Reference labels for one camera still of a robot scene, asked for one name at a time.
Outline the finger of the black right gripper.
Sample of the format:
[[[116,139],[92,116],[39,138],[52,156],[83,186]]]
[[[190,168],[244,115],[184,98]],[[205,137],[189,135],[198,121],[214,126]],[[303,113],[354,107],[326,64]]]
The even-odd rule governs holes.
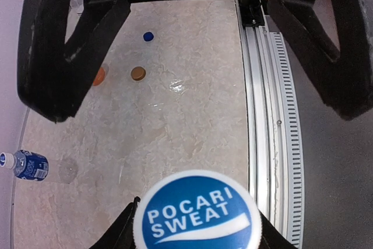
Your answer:
[[[52,122],[74,117],[130,13],[126,0],[24,0],[17,50],[21,101]]]
[[[322,101],[344,120],[372,108],[372,0],[331,0],[339,42],[314,12],[316,0],[269,0],[268,12]]]

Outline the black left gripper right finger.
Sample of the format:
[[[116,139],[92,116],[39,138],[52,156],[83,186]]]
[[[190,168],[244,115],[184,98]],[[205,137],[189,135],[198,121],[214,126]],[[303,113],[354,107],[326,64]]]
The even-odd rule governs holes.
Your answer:
[[[296,249],[276,228],[261,214],[262,237],[259,249]]]

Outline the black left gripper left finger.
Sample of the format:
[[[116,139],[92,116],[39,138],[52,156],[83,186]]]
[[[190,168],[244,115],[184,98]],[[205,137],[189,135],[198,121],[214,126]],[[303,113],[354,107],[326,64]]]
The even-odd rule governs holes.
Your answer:
[[[103,236],[90,249],[132,249],[136,248],[133,237],[133,220],[140,202],[135,197],[133,202],[116,218]]]

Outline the orange juice bottle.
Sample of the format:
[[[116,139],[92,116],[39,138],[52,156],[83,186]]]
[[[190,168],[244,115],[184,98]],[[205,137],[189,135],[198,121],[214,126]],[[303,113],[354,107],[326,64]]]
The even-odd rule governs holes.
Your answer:
[[[92,83],[92,86],[99,86],[102,84],[105,80],[105,78],[108,75],[108,65],[107,64],[102,64],[100,69],[97,72],[97,75]]]

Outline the white Pocari Sweat cap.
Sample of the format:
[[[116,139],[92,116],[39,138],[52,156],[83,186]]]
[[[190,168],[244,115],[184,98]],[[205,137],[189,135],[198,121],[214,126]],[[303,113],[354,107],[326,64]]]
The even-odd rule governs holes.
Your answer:
[[[215,171],[187,170],[145,193],[133,237],[136,248],[259,248],[262,221],[241,184]]]

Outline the brown bottle cap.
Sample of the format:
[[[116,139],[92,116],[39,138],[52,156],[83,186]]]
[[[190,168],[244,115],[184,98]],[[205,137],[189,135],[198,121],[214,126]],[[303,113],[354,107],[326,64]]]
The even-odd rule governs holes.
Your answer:
[[[140,81],[146,76],[145,68],[141,66],[136,66],[131,70],[131,78],[135,81]]]

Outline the small blue bottle white cap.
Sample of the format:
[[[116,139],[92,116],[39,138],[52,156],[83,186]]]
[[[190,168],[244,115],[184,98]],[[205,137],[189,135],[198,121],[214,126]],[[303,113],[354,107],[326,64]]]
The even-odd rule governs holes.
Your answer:
[[[43,181],[49,171],[47,158],[28,150],[1,153],[1,167],[12,170],[16,178],[29,181]]]

